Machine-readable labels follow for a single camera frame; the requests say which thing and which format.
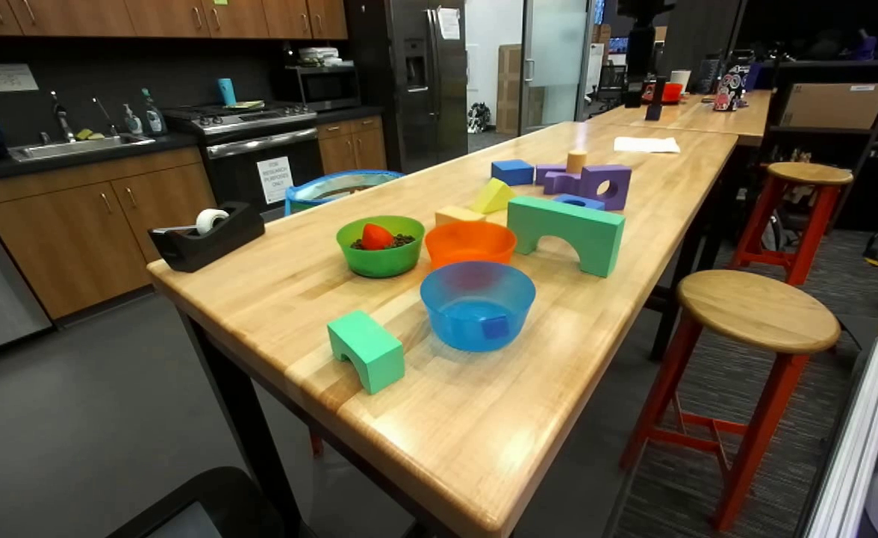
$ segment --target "wall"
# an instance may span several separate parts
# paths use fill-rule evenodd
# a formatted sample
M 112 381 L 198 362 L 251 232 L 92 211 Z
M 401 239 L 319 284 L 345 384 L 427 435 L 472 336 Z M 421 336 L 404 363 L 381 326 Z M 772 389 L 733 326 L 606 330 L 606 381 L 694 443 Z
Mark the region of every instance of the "wall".
M 485 100 L 497 123 L 500 43 L 524 42 L 524 0 L 466 0 L 466 100 Z
M 215 103 L 215 78 L 227 75 L 239 99 L 272 99 L 270 67 L 284 42 L 213 39 L 0 39 L 0 61 L 30 61 L 40 93 L 0 96 L 10 144 L 57 133 L 52 88 L 68 106 L 76 127 L 104 127 L 92 96 L 121 123 L 124 100 L 140 106 L 140 85 L 170 106 Z

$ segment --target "wooden table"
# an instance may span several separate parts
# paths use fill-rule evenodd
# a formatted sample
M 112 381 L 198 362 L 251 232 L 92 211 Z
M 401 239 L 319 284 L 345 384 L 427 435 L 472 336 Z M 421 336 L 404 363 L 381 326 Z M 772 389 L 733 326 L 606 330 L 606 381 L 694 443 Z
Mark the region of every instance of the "wooden table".
M 746 96 L 746 106 L 739 106 L 736 112 L 717 112 L 712 109 L 712 100 L 703 96 L 688 96 L 681 103 L 663 103 L 657 123 L 646 123 L 646 106 L 614 106 L 602 112 L 597 118 L 618 123 L 618 127 L 642 127 L 657 126 L 670 132 L 712 132 L 712 133 L 739 133 L 740 147 L 761 147 L 764 126 L 767 126 L 767 106 L 772 93 L 757 88 Z
M 554 126 L 272 220 L 266 236 L 192 274 L 161 260 L 149 266 L 185 312 L 251 472 L 292 525 L 300 510 L 248 375 L 421 520 L 454 534 L 507 534 L 516 525 L 739 138 L 642 126 L 642 133 L 679 138 L 681 156 L 616 156 L 616 133 L 634 132 L 596 118 L 588 160 L 634 166 L 618 269 L 584 274 L 558 239 L 516 256 L 537 299 L 524 335 L 490 356 L 454 353 L 430 335 L 419 299 L 427 254 L 410 274 L 357 278 L 336 230 L 384 211 L 434 224 L 439 205 L 469 203 L 485 187 L 490 160 L 561 165 L 575 132 L 570 123 Z M 325 321 L 351 307 L 369 311 L 407 345 L 407 375 L 375 396 L 325 341 Z

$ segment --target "floor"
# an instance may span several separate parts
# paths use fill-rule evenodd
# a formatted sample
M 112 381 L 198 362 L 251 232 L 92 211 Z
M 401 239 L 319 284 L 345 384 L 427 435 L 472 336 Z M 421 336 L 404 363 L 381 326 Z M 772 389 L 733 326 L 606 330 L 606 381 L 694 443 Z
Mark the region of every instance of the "floor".
M 832 232 L 811 290 L 869 345 L 878 318 L 878 269 L 863 262 L 860 248 L 863 232 Z M 699 469 L 712 460 L 649 451 L 634 475 L 616 465 L 657 369 L 646 359 L 654 321 L 657 312 L 640 315 L 516 534 L 708 534 L 706 517 L 717 481 Z M 842 356 L 823 362 L 824 374 L 802 384 L 811 404 L 829 390 L 829 408 L 796 404 L 790 422 L 840 414 L 842 366 L 858 353 L 854 336 L 842 341 Z M 310 534 L 404 534 L 412 522 L 404 508 L 336 451 L 313 460 L 306 428 L 284 407 L 261 401 Z M 814 451 L 811 444 L 782 451 L 785 460 L 773 463 L 782 472 L 772 472 L 779 475 L 776 481 L 791 481 L 802 498 L 815 483 Z M 131 296 L 0 353 L 0 538 L 104 534 L 213 465 L 242 465 L 242 460 L 200 362 L 161 296 Z M 791 529 L 799 510 L 757 498 L 739 534 Z

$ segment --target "brown cabinet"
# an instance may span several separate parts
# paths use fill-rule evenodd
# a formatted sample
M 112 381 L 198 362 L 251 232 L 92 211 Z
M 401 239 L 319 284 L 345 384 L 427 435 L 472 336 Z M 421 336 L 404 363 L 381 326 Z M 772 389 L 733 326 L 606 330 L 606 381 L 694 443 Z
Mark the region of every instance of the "brown cabinet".
M 148 230 L 213 205 L 198 148 L 0 178 L 0 239 L 55 318 L 148 286 Z
M 266 36 L 261 0 L 125 0 L 134 36 L 207 36 L 257 39 Z
M 118 0 L 0 0 L 0 36 L 130 36 Z
M 276 39 L 348 39 L 345 0 L 264 0 Z
M 322 171 L 387 166 L 381 115 L 319 126 Z

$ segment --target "microwave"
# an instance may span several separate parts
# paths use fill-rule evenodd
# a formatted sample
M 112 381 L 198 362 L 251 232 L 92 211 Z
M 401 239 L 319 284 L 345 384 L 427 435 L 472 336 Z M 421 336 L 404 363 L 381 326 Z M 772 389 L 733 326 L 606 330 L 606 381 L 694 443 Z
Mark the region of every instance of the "microwave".
M 313 109 L 357 106 L 361 100 L 357 64 L 281 64 L 272 85 L 281 100 L 303 100 Z

